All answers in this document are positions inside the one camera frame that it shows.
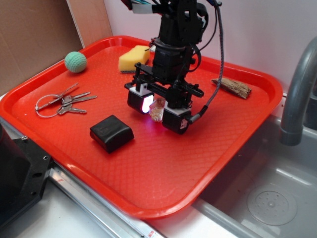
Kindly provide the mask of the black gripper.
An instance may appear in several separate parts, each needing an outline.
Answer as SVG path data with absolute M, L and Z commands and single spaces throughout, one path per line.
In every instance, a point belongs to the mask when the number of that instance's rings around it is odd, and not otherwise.
M 162 125 L 177 133 L 183 134 L 189 126 L 187 118 L 191 111 L 192 96 L 203 97 L 204 92 L 199 84 L 191 84 L 185 80 L 187 73 L 191 72 L 190 65 L 194 64 L 194 54 L 201 63 L 201 54 L 197 46 L 190 43 L 186 46 L 172 46 L 163 42 L 153 42 L 156 46 L 153 65 L 148 66 L 136 63 L 136 73 L 133 80 L 124 87 L 128 90 L 135 89 L 137 93 L 147 85 L 149 94 L 140 96 L 129 91 L 127 104 L 141 114 L 148 114 L 150 105 L 154 101 L 154 94 L 160 95 L 168 102 L 164 107 Z

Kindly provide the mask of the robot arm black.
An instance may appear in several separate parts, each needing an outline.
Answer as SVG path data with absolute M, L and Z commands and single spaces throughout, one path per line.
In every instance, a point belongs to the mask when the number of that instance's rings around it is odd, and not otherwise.
M 201 51 L 197 45 L 208 26 L 206 7 L 195 0 L 125 0 L 126 7 L 137 14 L 156 13 L 161 15 L 159 35 L 153 38 L 153 65 L 136 63 L 133 80 L 125 84 L 128 89 L 127 103 L 130 107 L 146 114 L 143 105 L 148 98 L 161 96 L 165 102 L 162 125 L 183 134 L 189 125 L 200 119 L 208 109 L 205 104 L 195 115 L 191 114 L 192 96 L 203 97 L 198 84 L 185 80 L 190 66 L 201 64 Z

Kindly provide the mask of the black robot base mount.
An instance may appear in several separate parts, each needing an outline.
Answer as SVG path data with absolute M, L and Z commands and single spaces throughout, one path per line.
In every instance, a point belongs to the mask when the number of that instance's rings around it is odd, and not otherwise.
M 51 169 L 51 156 L 31 139 L 12 139 L 0 127 L 0 228 L 39 202 Z

